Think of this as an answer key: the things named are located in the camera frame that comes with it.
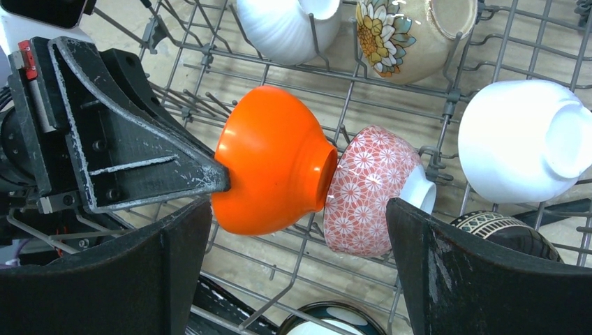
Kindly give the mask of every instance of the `floral pattern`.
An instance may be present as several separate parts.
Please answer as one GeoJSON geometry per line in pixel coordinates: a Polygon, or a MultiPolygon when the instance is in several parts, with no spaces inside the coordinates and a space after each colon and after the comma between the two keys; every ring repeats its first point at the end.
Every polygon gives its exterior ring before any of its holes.
{"type": "Polygon", "coordinates": [[[364,257],[389,252],[387,202],[399,196],[421,163],[407,141],[386,129],[360,131],[343,153],[327,194],[323,225],[331,250],[364,257]]]}
{"type": "Polygon", "coordinates": [[[417,40],[409,34],[413,21],[399,13],[398,1],[359,0],[355,18],[360,46],[374,70],[381,77],[400,73],[405,49],[417,40]]]}

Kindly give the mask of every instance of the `beige floral bowl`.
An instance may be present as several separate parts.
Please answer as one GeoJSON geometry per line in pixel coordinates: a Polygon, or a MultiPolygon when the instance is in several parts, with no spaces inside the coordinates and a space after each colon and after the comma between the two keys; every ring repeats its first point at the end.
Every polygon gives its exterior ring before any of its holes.
{"type": "Polygon", "coordinates": [[[457,52],[477,19],[478,0],[358,0],[357,36],[366,62],[397,84],[442,69],[458,32],[457,52]]]}

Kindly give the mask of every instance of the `metal wire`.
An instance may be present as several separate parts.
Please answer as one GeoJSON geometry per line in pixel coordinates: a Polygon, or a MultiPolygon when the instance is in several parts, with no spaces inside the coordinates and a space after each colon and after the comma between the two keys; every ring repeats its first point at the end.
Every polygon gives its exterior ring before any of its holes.
{"type": "MultiPolygon", "coordinates": [[[[361,52],[357,45],[355,20],[350,21],[351,27],[349,28],[352,29],[353,33],[353,40],[351,43],[353,44],[354,51],[349,57],[352,57],[353,60],[355,60],[355,64],[351,68],[351,72],[338,69],[337,66],[332,64],[331,58],[319,51],[318,44],[315,44],[315,50],[319,56],[319,59],[322,60],[322,65],[282,66],[275,64],[269,59],[266,59],[263,55],[261,55],[261,53],[259,53],[259,51],[255,50],[255,48],[246,38],[246,34],[244,33],[242,25],[238,20],[238,15],[235,8],[230,5],[227,0],[212,0],[214,3],[211,4],[202,3],[203,1],[185,0],[185,4],[189,4],[193,7],[189,12],[185,12],[187,14],[187,18],[181,17],[180,11],[175,11],[174,6],[169,1],[166,1],[164,4],[161,4],[159,1],[154,8],[151,8],[153,15],[158,14],[158,10],[161,6],[164,7],[164,9],[169,14],[171,14],[173,18],[173,20],[170,21],[183,26],[184,36],[181,40],[173,40],[173,44],[178,47],[178,51],[168,81],[163,87],[153,85],[153,89],[158,94],[158,97],[162,100],[162,105],[165,106],[171,112],[171,114],[183,118],[185,126],[188,126],[189,123],[196,123],[217,128],[223,127],[225,119],[232,113],[232,109],[236,105],[235,100],[223,101],[213,96],[208,91],[202,91],[201,94],[198,94],[202,87],[202,83],[206,80],[205,78],[207,78],[207,76],[213,75],[215,75],[218,79],[237,78],[244,80],[245,82],[269,84],[293,91],[306,92],[319,97],[319,99],[332,99],[333,101],[338,101],[339,105],[341,106],[341,113],[339,114],[337,122],[335,124],[323,124],[323,130],[326,131],[328,140],[338,147],[339,152],[343,152],[345,146],[350,142],[351,138],[355,136],[355,133],[351,133],[346,129],[346,123],[353,104],[365,105],[368,108],[372,107],[376,109],[382,109],[403,119],[405,117],[420,117],[423,120],[426,120],[426,122],[439,121],[441,123],[441,127],[434,142],[425,143],[421,148],[418,149],[418,152],[422,155],[426,154],[429,156],[427,172],[428,175],[430,175],[431,178],[438,184],[439,189],[446,188],[451,192],[454,191],[459,194],[457,207],[458,210],[454,209],[454,213],[449,213],[437,209],[435,212],[444,216],[449,216],[450,218],[456,218],[466,212],[469,200],[473,199],[475,192],[471,188],[471,185],[465,181],[456,180],[452,175],[445,173],[447,164],[454,163],[458,158],[458,153],[442,151],[444,148],[443,143],[445,138],[450,136],[450,125],[458,124],[460,120],[460,116],[457,115],[458,113],[456,113],[457,104],[468,103],[478,92],[478,88],[475,87],[470,87],[469,89],[462,88],[461,83],[463,81],[464,75],[478,71],[482,72],[484,69],[489,68],[493,70],[491,74],[491,82],[500,80],[503,73],[511,73],[515,76],[522,76],[525,79],[540,78],[558,82],[559,84],[568,87],[572,91],[576,89],[583,90],[592,88],[592,82],[581,82],[584,78],[580,75],[582,66],[584,64],[589,64],[592,61],[592,57],[586,56],[587,42],[590,32],[592,31],[592,20],[589,20],[585,27],[579,27],[575,23],[559,20],[550,16],[552,4],[554,3],[553,0],[544,1],[542,13],[531,13],[527,10],[519,9],[519,3],[523,3],[524,1],[525,0],[512,0],[511,6],[489,5],[485,7],[480,21],[487,23],[488,21],[497,20],[499,24],[505,27],[503,33],[488,33],[479,39],[473,36],[475,35],[476,31],[480,30],[482,23],[477,25],[475,31],[469,36],[469,42],[464,46],[463,50],[459,50],[459,53],[461,53],[461,58],[459,61],[453,61],[452,55],[456,53],[456,50],[451,51],[451,57],[449,57],[447,60],[446,66],[441,73],[447,82],[441,87],[430,87],[422,84],[402,86],[369,77],[367,65],[362,61],[361,52]],[[534,20],[538,26],[538,32],[536,33],[536,36],[533,37],[533,40],[526,40],[516,36],[511,36],[512,25],[517,20],[523,19],[530,20],[531,22],[534,20]],[[579,34],[581,36],[581,44],[579,45],[579,51],[577,53],[571,53],[565,50],[560,50],[556,47],[545,45],[545,34],[549,30],[557,28],[568,30],[565,32],[565,34],[575,34],[576,36],[579,34]],[[237,30],[240,33],[240,36],[243,39],[242,42],[245,45],[250,46],[250,52],[240,52],[236,47],[231,48],[230,39],[223,37],[224,31],[231,29],[237,30]],[[198,45],[187,43],[188,36],[192,36],[198,42],[198,45]],[[492,44],[495,45],[495,41],[499,42],[499,49],[494,61],[480,60],[476,64],[472,65],[466,62],[468,53],[472,52],[473,50],[478,51],[484,46],[490,46],[492,44]],[[508,58],[506,56],[508,54],[508,50],[511,50],[512,47],[532,48],[533,51],[530,55],[530,61],[527,66],[521,68],[508,64],[508,58]],[[186,50],[193,52],[193,54],[195,54],[196,51],[201,52],[201,61],[196,61],[193,64],[187,61],[181,63],[182,55],[186,50]],[[559,77],[550,77],[544,73],[538,72],[540,69],[537,67],[537,62],[540,59],[540,55],[543,53],[545,55],[552,55],[556,57],[558,62],[575,62],[575,69],[569,81],[559,77]],[[242,64],[249,64],[252,68],[260,68],[260,75],[246,75],[238,70],[233,69],[232,67],[224,66],[224,64],[228,63],[229,61],[239,61],[242,64]],[[181,68],[181,64],[185,68],[199,71],[197,80],[195,81],[194,87],[182,87],[174,90],[172,89],[172,83],[175,75],[181,68]],[[345,84],[344,87],[347,88],[343,90],[342,94],[336,94],[334,92],[325,92],[318,89],[312,89],[306,85],[300,85],[294,82],[284,82],[272,79],[270,73],[278,69],[290,70],[292,73],[303,73],[314,80],[326,79],[331,80],[331,82],[341,82],[345,84]],[[421,110],[416,107],[379,103],[376,101],[370,101],[367,98],[360,98],[356,96],[356,92],[361,90],[360,87],[366,87],[366,89],[367,87],[388,88],[393,90],[393,92],[407,92],[409,94],[417,94],[418,96],[432,98],[434,101],[439,101],[439,103],[434,110],[421,110]]],[[[356,4],[356,1],[342,2],[345,6],[354,6],[356,4]]],[[[108,22],[115,25],[116,27],[121,28],[120,24],[117,24],[112,19],[110,20],[105,13],[101,12],[100,14],[101,17],[105,18],[108,22]]],[[[157,18],[157,20],[161,24],[165,23],[165,20],[161,18],[157,18]]],[[[574,21],[577,21],[577,15],[574,16],[574,21]]],[[[316,28],[314,26],[312,17],[310,17],[310,22],[311,33],[313,34],[313,39],[316,41],[316,28]]],[[[137,36],[130,35],[129,31],[126,29],[122,30],[124,34],[130,36],[135,42],[140,42],[138,41],[137,36]]],[[[145,50],[147,49],[147,41],[142,41],[141,45],[142,50],[140,56],[143,56],[145,50]]],[[[587,184],[589,182],[590,181],[580,181],[579,184],[587,184]]],[[[579,248],[555,244],[555,246],[559,248],[577,252],[579,255],[577,264],[579,266],[585,266],[586,256],[592,253],[589,250],[592,238],[592,207],[590,208],[590,211],[584,213],[561,213],[548,210],[547,205],[547,203],[519,204],[520,207],[525,209],[537,210],[535,222],[536,229],[540,227],[542,219],[546,215],[563,216],[566,218],[585,217],[585,227],[578,229],[578,232],[582,234],[582,242],[579,248]]],[[[141,213],[137,209],[129,209],[127,214],[132,214],[135,217],[145,221],[145,223],[151,223],[165,215],[166,212],[171,212],[178,208],[179,207],[174,204],[164,202],[159,204],[155,208],[155,212],[151,213],[150,215],[141,213]]],[[[491,208],[495,211],[502,210],[497,204],[491,204],[491,208]]],[[[246,255],[230,246],[225,246],[223,243],[219,242],[219,237],[222,234],[221,229],[219,229],[219,226],[214,223],[207,245],[207,253],[216,249],[229,255],[240,257],[244,259],[245,262],[263,266],[270,270],[271,274],[269,280],[271,282],[276,280],[275,278],[278,274],[284,278],[289,278],[289,284],[283,287],[279,291],[279,294],[275,295],[274,297],[266,297],[260,293],[233,283],[227,278],[222,278],[221,276],[215,276],[213,274],[204,272],[204,274],[209,278],[212,278],[215,281],[222,283],[240,293],[262,301],[264,306],[258,309],[255,314],[253,314],[240,325],[233,325],[232,323],[227,322],[226,320],[221,320],[219,317],[211,315],[206,311],[201,311],[195,308],[192,311],[204,318],[212,320],[218,325],[227,327],[238,334],[247,334],[245,330],[246,327],[248,327],[248,325],[251,324],[259,315],[262,315],[269,308],[273,307],[279,308],[289,313],[294,313],[295,315],[306,318],[307,320],[311,320],[312,322],[322,324],[319,323],[319,320],[313,320],[295,309],[299,306],[288,306],[279,301],[280,298],[284,297],[290,290],[292,290],[296,283],[305,283],[307,285],[315,286],[319,290],[329,292],[333,295],[342,296],[343,298],[357,302],[358,304],[362,304],[365,307],[369,307],[379,313],[382,313],[384,320],[387,322],[386,325],[388,326],[388,334],[392,333],[392,325],[395,318],[399,318],[404,322],[409,323],[408,318],[398,312],[398,310],[401,308],[399,305],[399,298],[402,293],[398,277],[395,282],[388,283],[382,278],[375,278],[368,274],[360,273],[343,265],[334,264],[333,262],[323,259],[320,256],[309,255],[305,252],[305,250],[307,250],[307,248],[310,246],[325,245],[323,232],[319,228],[318,224],[314,221],[314,218],[315,216],[311,215],[306,225],[296,224],[291,228],[279,233],[281,235],[301,239],[302,241],[298,247],[284,246],[264,237],[251,238],[261,245],[266,245],[278,251],[293,255],[295,257],[295,263],[291,269],[278,267],[275,264],[270,264],[250,255],[246,255]],[[340,273],[342,273],[344,276],[352,276],[358,280],[368,283],[368,285],[378,285],[380,287],[392,290],[393,296],[390,297],[389,300],[390,307],[385,308],[379,304],[375,304],[370,301],[360,299],[359,297],[341,292],[330,285],[318,283],[314,280],[311,280],[310,278],[307,278],[300,273],[300,267],[303,262],[309,262],[313,266],[316,265],[320,268],[337,270],[340,271],[340,273]]],[[[367,260],[371,264],[380,265],[386,269],[389,269],[393,273],[396,273],[397,267],[394,263],[394,260],[392,259],[392,255],[390,254],[384,255],[381,258],[369,258],[367,260]]],[[[346,334],[345,332],[338,329],[333,330],[340,334],[346,334]]]]}

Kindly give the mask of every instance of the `red component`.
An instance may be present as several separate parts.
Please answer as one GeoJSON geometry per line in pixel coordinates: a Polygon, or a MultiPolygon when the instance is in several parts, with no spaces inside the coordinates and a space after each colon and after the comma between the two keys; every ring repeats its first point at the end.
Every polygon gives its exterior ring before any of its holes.
{"type": "Polygon", "coordinates": [[[22,52],[24,70],[27,74],[27,79],[36,79],[37,67],[35,66],[35,59],[33,59],[33,52],[31,52],[31,43],[28,40],[23,40],[22,42],[19,42],[19,49],[22,52]]]}

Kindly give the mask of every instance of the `sunflower design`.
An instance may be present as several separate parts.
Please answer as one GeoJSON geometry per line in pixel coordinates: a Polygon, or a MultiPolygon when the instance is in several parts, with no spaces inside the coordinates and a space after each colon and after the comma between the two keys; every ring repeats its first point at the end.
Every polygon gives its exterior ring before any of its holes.
{"type": "Polygon", "coordinates": [[[399,73],[405,48],[417,40],[409,35],[412,20],[399,14],[397,1],[359,0],[357,35],[368,62],[381,77],[399,73]]]}

